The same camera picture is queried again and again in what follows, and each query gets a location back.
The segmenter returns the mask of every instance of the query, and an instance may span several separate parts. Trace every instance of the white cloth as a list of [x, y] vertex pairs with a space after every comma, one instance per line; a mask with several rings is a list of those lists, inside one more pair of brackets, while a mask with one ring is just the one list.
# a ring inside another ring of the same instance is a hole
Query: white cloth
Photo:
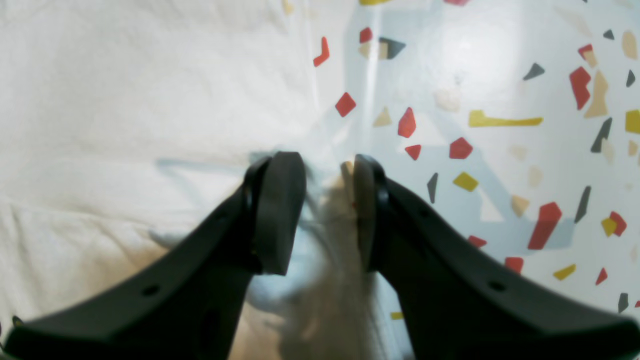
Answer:
[[340, 159], [317, 132], [304, 20], [279, 0], [1, 4], [2, 341], [13, 315], [140, 271], [252, 161], [294, 150], [313, 200], [287, 277], [252, 282], [230, 358], [399, 358], [367, 306]]

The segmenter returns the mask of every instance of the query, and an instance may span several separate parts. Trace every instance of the screw hole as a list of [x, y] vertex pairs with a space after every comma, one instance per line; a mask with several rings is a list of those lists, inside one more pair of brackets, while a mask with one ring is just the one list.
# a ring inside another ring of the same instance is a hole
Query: screw hole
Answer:
[[491, 289], [494, 289], [495, 291], [499, 291], [499, 292], [503, 292], [504, 290], [507, 290], [506, 286], [504, 286], [502, 283], [497, 282], [497, 281], [490, 281], [489, 282], [489, 287]]
[[142, 296], [146, 296], [146, 297], [154, 296], [159, 291], [160, 291], [160, 286], [151, 285], [151, 286], [145, 288], [144, 290], [142, 290]]

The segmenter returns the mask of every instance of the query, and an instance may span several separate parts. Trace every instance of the wrinkled fabric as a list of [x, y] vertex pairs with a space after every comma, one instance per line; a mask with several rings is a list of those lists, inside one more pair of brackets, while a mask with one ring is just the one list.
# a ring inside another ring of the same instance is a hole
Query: wrinkled fabric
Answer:
[[289, 273], [254, 278], [230, 358], [402, 358], [360, 271], [305, 21], [279, 0], [0, 5], [1, 342], [13, 316], [166, 254], [282, 150], [301, 152], [308, 201]]

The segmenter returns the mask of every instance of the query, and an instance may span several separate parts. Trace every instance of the red shape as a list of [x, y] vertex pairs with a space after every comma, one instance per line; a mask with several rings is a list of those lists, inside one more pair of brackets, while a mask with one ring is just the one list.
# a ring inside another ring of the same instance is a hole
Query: red shape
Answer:
[[578, 49], [578, 53], [580, 53], [580, 56], [584, 59], [584, 53], [586, 53], [587, 51], [593, 51], [593, 46], [591, 44], [587, 45], [587, 46], [583, 46], [580, 49]]
[[480, 248], [486, 245], [486, 240], [482, 240], [480, 238], [478, 238], [477, 236], [469, 236], [469, 242], [471, 243], [471, 245]]
[[562, 211], [555, 202], [540, 206], [538, 222], [533, 229], [531, 240], [529, 240], [530, 250], [541, 250], [547, 244], [549, 236], [554, 232], [558, 221], [562, 217]]
[[314, 66], [318, 67], [329, 58], [329, 43], [326, 41], [326, 37], [322, 37], [322, 52], [314, 59]]
[[398, 135], [410, 138], [415, 131], [415, 117], [413, 117], [413, 109], [407, 108], [398, 123]]
[[348, 92], [344, 93], [344, 95], [338, 100], [338, 103], [335, 105], [335, 108], [340, 113], [341, 117], [347, 116], [348, 113], [356, 107], [356, 102], [351, 98]]
[[451, 159], [466, 159], [473, 150], [474, 147], [465, 138], [459, 138], [449, 146], [449, 157]]
[[616, 224], [618, 225], [616, 226], [616, 230], [613, 233], [618, 236], [621, 236], [622, 233], [624, 233], [625, 230], [627, 229], [627, 222], [620, 216], [620, 214], [618, 214], [615, 211], [611, 212], [611, 215], [609, 215], [609, 218], [615, 221]]
[[447, 4], [465, 6], [469, 2], [469, 0], [444, 0], [444, 2]]
[[578, 103], [578, 110], [580, 110], [591, 97], [589, 90], [587, 90], [587, 84], [591, 81], [591, 76], [587, 70], [584, 70], [584, 67], [580, 67], [569, 75], [569, 79], [571, 80], [575, 101]]
[[404, 150], [414, 160], [418, 160], [418, 156], [420, 156], [420, 151], [422, 150], [422, 145], [413, 145], [413, 146], [405, 147]]
[[504, 260], [504, 266], [512, 269], [518, 274], [522, 271], [523, 265], [524, 265], [524, 259], [522, 258], [506, 258]]
[[598, 280], [596, 280], [596, 285], [600, 285], [601, 282], [607, 280], [609, 276], [607, 275], [607, 271], [602, 268], [600, 271], [600, 275], [598, 275]]
[[373, 32], [371, 28], [365, 28], [360, 32], [360, 43], [367, 42], [373, 39]]

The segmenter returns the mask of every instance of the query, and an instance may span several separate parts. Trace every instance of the yellow chip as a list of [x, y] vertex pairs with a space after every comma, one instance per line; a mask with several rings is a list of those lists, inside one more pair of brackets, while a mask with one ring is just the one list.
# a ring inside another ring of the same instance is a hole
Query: yellow chip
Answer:
[[478, 182], [471, 175], [463, 172], [453, 181], [454, 184], [460, 186], [468, 192], [472, 192], [478, 186]]

